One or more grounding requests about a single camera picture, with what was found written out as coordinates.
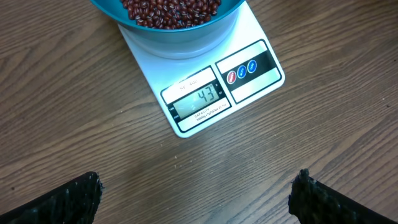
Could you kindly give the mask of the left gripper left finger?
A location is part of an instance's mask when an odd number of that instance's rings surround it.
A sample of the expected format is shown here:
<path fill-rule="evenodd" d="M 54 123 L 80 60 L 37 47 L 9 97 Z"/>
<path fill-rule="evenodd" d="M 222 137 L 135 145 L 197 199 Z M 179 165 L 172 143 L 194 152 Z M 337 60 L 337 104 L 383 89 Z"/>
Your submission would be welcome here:
<path fill-rule="evenodd" d="M 1 215 L 3 224 L 92 224 L 103 184 L 87 172 L 30 202 Z"/>

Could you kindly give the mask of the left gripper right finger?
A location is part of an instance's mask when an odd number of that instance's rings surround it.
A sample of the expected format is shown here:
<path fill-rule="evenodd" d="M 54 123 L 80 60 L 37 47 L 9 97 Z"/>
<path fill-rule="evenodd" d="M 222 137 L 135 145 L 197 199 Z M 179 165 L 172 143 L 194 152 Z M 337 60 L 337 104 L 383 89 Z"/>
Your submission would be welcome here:
<path fill-rule="evenodd" d="M 308 169 L 293 180 L 288 206 L 301 224 L 397 224 L 313 179 Z"/>

